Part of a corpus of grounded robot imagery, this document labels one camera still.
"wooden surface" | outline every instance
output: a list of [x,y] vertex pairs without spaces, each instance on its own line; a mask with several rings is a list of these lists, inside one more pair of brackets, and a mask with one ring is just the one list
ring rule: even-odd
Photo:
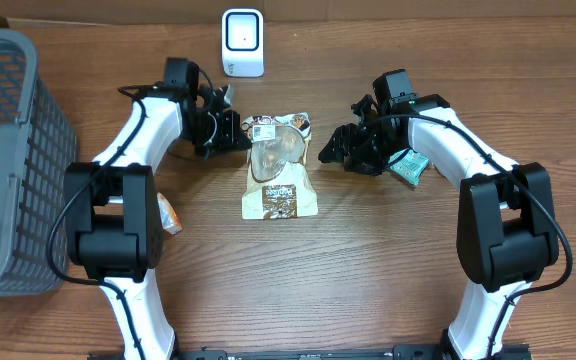
[[[266,74],[229,79],[218,26],[28,29],[40,73],[75,127],[81,158],[115,137],[130,103],[115,88],[162,77],[189,57],[216,85],[234,84],[242,116],[307,111],[307,169],[319,215],[243,221],[244,154],[166,157],[158,190],[185,230],[157,268],[184,349],[347,349],[429,343],[454,319],[466,283],[455,250],[458,194],[435,170],[412,189],[391,175],[344,173],[316,156],[353,121],[350,104],[381,73],[406,68],[496,150],[550,172],[557,218],[575,255],[570,282],[521,300],[505,343],[535,359],[576,358],[576,19],[268,24]],[[175,146],[191,154],[188,146]],[[559,276],[563,261],[542,282]],[[82,276],[80,268],[72,274]],[[0,359],[84,359],[120,351],[101,291],[77,285],[0,299]]]

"green packet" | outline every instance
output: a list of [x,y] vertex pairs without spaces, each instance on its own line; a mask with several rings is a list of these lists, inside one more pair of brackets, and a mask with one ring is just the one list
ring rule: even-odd
[[390,167],[390,170],[399,174],[414,186],[419,185],[419,177],[428,166],[428,158],[412,149],[404,149],[390,157],[390,162],[395,161],[404,151],[406,156]]

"brown tabletop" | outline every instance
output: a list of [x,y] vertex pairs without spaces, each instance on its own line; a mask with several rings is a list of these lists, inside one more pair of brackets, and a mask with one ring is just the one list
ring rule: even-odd
[[[314,217],[242,220],[243,153],[207,162],[164,158],[156,184],[184,231],[165,241],[157,274],[184,349],[376,348],[439,339],[466,283],[455,249],[457,191],[435,170],[412,188],[390,174],[360,176],[317,161],[334,129],[354,120],[350,104],[372,92],[372,81],[406,68],[419,94],[442,95],[497,151],[550,172],[574,273],[562,288],[521,299],[504,342],[529,343],[536,359],[576,358],[576,18],[267,24],[259,79],[224,76],[217,25],[24,33],[84,161],[129,116],[130,101],[115,88],[161,80],[166,57],[192,59],[215,85],[232,83],[242,117],[310,114]],[[173,150],[192,155],[188,145]],[[563,265],[561,256],[541,282],[556,279]],[[0,299],[0,359],[85,359],[121,349],[99,289],[66,284]]]

